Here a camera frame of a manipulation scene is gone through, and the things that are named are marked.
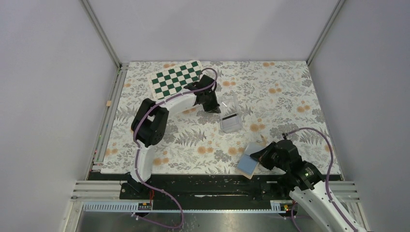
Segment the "beige card holder wallet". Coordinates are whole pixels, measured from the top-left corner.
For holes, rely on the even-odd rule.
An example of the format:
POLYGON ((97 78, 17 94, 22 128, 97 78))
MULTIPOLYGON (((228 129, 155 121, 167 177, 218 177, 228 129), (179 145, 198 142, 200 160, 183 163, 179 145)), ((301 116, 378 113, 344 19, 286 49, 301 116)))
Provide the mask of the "beige card holder wallet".
POLYGON ((254 160, 251 154, 261 151, 266 147, 266 144, 267 141, 263 135, 261 135, 261 141, 250 142, 236 166, 236 171, 244 177, 252 179, 259 162, 254 160))

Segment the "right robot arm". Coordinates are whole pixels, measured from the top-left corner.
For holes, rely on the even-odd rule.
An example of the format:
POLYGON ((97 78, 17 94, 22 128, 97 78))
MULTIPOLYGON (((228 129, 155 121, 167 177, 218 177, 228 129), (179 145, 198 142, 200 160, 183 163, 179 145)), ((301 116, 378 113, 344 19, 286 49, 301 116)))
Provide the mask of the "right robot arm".
POLYGON ((278 195, 296 201, 323 231, 366 231, 336 198, 329 181, 316 166, 302 159, 291 140, 272 142, 249 157, 266 169, 284 171, 278 179, 278 195))

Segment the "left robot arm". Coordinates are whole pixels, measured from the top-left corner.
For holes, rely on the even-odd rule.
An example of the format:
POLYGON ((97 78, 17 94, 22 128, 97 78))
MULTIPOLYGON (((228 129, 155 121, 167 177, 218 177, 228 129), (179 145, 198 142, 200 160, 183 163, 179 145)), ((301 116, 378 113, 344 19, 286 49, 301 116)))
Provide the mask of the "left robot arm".
POLYGON ((133 119, 132 139, 136 144, 136 157, 130 171, 136 181, 132 193, 139 199, 149 195, 146 181, 152 174, 155 149, 164 137, 169 117, 201 105, 207 113, 220 113, 216 97, 217 78, 203 74, 199 81, 187 84, 178 93, 163 100, 144 99, 133 119))

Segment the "clear plastic card box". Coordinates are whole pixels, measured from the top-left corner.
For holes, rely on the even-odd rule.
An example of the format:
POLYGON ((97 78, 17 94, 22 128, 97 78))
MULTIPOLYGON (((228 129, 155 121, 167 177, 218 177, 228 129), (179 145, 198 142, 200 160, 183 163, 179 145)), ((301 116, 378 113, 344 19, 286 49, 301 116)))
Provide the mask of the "clear plastic card box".
POLYGON ((237 95, 231 91, 220 99, 220 129, 232 133, 243 128, 237 95))

